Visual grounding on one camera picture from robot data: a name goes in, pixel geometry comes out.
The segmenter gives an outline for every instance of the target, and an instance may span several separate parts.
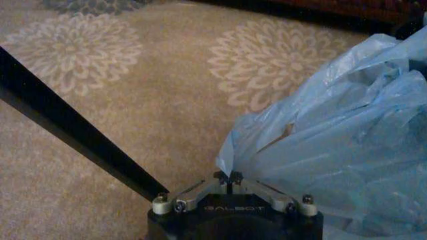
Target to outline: screw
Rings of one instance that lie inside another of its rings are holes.
[[[168,200],[168,194],[164,193],[164,192],[160,192],[160,193],[157,194],[157,199],[160,200],[160,202],[164,203],[164,202]]]
[[[314,203],[313,196],[309,194],[304,194],[301,196],[301,203],[302,204],[313,204]]]
[[[285,206],[285,213],[286,214],[293,214],[296,212],[296,206],[293,202],[289,202]]]
[[[176,202],[173,209],[174,209],[174,212],[180,214],[185,210],[185,202],[182,201]]]

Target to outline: plastic bag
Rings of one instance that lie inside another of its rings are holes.
[[[241,116],[216,165],[324,214],[324,239],[427,238],[427,27],[370,36]]]

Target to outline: brand name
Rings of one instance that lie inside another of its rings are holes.
[[[204,210],[208,212],[258,212],[264,211],[264,206],[205,206]]]

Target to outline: flower motif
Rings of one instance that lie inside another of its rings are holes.
[[[94,16],[101,14],[118,15],[122,11],[133,11],[141,8],[149,0],[41,0],[47,9],[57,10],[61,14],[82,13]]]
[[[34,22],[2,47],[62,96],[83,96],[129,72],[142,47],[136,30],[107,14],[77,13]]]
[[[294,21],[248,21],[216,39],[209,48],[210,73],[228,104],[246,112],[264,109],[288,96],[318,66],[346,49],[326,29]]]

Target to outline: beige carpet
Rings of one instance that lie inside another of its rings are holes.
[[[234,117],[366,37],[192,2],[63,2],[0,0],[0,44],[169,190],[216,170]],[[134,240],[148,209],[0,101],[0,239]]]

